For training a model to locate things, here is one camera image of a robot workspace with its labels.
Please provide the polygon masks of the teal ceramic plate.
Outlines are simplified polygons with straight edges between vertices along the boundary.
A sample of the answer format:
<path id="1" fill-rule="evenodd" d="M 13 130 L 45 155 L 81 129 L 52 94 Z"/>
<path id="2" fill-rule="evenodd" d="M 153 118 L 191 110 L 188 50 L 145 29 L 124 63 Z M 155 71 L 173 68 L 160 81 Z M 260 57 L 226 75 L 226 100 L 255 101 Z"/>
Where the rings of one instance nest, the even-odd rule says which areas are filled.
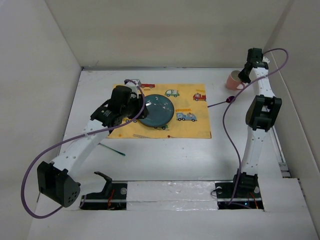
<path id="1" fill-rule="evenodd" d="M 164 127 L 171 121 L 175 113 L 174 104 L 164 95 L 147 95 L 145 97 L 145 105 L 148 115 L 139 121 L 147 127 Z"/>

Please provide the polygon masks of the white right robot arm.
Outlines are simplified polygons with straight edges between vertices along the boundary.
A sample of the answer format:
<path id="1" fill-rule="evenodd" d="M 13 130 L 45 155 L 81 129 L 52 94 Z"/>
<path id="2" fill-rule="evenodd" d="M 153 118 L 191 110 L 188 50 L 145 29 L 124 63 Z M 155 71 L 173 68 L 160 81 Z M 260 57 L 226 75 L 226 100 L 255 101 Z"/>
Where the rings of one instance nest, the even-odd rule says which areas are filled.
<path id="1" fill-rule="evenodd" d="M 250 48 L 246 63 L 238 77 L 242 83 L 253 86 L 255 97 L 246 113 L 248 134 L 241 172 L 249 176 L 258 174 L 258 163 L 268 131 L 274 126 L 282 106 L 269 81 L 269 66 L 262 49 Z"/>

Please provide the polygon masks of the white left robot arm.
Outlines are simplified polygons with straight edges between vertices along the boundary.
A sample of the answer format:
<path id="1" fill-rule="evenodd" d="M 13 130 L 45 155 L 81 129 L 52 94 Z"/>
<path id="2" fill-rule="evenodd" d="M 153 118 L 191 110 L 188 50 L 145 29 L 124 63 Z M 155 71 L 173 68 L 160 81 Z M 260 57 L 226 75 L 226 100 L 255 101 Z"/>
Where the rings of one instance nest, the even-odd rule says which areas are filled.
<path id="1" fill-rule="evenodd" d="M 99 106 L 83 130 L 83 134 L 54 158 L 37 167 L 39 191 L 64 208 L 71 206 L 79 196 L 95 193 L 100 198 L 111 194 L 111 178 L 95 170 L 93 178 L 85 179 L 79 170 L 91 152 L 123 119 L 142 119 L 148 114 L 142 90 L 133 80 L 117 85 L 110 99 Z"/>

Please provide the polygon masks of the yellow car-print cloth placemat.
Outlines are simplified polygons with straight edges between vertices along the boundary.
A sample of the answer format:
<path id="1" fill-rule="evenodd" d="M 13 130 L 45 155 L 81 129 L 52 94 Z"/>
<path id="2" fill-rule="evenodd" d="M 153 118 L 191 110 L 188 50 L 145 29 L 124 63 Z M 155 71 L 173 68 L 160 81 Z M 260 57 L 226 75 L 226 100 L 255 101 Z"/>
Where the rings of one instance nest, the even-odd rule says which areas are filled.
<path id="1" fill-rule="evenodd" d="M 211 127 L 207 106 L 206 88 L 203 83 L 143 83 L 144 95 L 160 95 L 173 104 L 173 116 L 164 125 L 146 126 L 139 120 L 113 130 L 109 139 L 210 139 Z"/>

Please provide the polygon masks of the iridescent purple fork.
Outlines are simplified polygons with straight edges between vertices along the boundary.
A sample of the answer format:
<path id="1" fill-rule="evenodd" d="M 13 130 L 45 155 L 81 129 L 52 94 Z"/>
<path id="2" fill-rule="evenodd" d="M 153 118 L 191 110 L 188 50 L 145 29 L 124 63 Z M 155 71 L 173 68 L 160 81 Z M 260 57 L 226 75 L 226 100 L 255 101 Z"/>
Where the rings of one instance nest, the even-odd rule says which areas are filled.
<path id="1" fill-rule="evenodd" d="M 126 156 L 125 153 L 120 152 L 120 151 L 118 151 L 118 150 L 115 150 L 115 149 L 113 149 L 113 148 L 111 148 L 111 147 L 109 147 L 109 146 L 107 146 L 107 145 L 105 145 L 105 144 L 99 143 L 99 145 L 102 146 L 102 147 L 104 147 L 104 148 L 107 148 L 107 149 L 109 149 L 109 150 L 112 150 L 113 152 L 115 152 L 115 153 L 117 153 L 117 154 L 120 154 L 121 156 Z"/>

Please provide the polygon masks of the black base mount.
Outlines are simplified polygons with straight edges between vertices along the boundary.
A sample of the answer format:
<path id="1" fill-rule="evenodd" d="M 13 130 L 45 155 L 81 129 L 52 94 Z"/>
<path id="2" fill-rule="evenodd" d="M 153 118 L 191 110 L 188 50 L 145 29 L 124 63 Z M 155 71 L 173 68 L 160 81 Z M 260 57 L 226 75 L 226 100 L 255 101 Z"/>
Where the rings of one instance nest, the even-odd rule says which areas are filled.
<path id="1" fill-rule="evenodd" d="M 123 211 L 127 209 L 127 181 L 113 181 L 106 174 L 95 171 L 95 175 L 103 178 L 103 188 L 91 191 L 81 197 L 79 208 L 81 210 L 107 210 Z"/>
<path id="2" fill-rule="evenodd" d="M 233 180 L 216 181 L 210 195 L 219 210 L 263 210 L 258 175 L 235 174 Z"/>

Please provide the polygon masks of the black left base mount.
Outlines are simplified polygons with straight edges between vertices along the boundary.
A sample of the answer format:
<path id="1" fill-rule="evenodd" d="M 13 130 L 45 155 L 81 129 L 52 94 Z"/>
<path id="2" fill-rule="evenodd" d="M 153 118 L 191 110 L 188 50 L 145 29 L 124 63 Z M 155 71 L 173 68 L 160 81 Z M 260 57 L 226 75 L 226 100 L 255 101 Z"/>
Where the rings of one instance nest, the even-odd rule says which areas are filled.
<path id="1" fill-rule="evenodd" d="M 91 191 L 81 197 L 79 208 L 81 210 L 107 210 L 123 211 L 127 209 L 127 181 L 113 181 L 106 174 L 95 171 L 95 175 L 103 178 L 103 188 Z"/>

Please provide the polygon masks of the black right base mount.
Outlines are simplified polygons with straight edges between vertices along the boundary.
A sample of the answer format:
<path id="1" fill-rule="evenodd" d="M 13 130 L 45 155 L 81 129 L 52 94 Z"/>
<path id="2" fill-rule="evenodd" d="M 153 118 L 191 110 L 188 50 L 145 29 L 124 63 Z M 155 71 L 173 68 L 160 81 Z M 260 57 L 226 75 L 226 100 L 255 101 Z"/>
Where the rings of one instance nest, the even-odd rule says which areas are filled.
<path id="1" fill-rule="evenodd" d="M 235 174 L 233 180 L 216 181 L 210 195 L 219 210 L 263 210 L 258 175 Z"/>

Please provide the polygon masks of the purple metallic spoon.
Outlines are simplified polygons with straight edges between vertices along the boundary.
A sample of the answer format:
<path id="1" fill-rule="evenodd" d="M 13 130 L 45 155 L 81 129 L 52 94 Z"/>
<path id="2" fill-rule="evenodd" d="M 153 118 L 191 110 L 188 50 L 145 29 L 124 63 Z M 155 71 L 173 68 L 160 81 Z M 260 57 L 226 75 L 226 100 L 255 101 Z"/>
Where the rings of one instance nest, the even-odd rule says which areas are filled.
<path id="1" fill-rule="evenodd" d="M 218 102 L 218 103 L 210 104 L 210 105 L 208 105 L 207 107 L 208 107 L 208 108 L 211 108 L 211 107 L 219 106 L 219 105 L 221 105 L 221 104 L 229 104 L 229 103 L 231 103 L 234 99 L 235 99 L 235 96 L 229 96 L 225 101 L 221 101 L 221 102 Z"/>

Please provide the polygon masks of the pink ceramic mug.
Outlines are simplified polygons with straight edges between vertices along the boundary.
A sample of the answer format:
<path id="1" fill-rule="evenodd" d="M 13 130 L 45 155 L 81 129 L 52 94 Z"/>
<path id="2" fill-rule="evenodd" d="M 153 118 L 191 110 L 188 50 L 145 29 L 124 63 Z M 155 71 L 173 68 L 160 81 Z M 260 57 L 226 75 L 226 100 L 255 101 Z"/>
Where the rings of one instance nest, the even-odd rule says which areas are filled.
<path id="1" fill-rule="evenodd" d="M 239 78 L 239 70 L 233 70 L 230 75 L 228 76 L 225 87 L 228 90 L 232 91 L 240 91 L 242 90 L 246 85 L 240 80 Z"/>

